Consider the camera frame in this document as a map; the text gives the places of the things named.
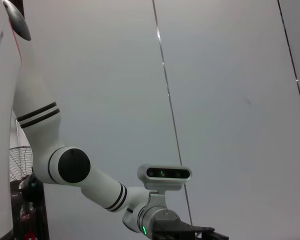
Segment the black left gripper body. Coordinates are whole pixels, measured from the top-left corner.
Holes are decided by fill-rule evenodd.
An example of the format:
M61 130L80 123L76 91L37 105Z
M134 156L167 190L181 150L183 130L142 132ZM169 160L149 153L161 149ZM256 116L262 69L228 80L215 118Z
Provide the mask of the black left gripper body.
M228 240L213 227L194 226L179 219L155 219L151 223L152 240Z

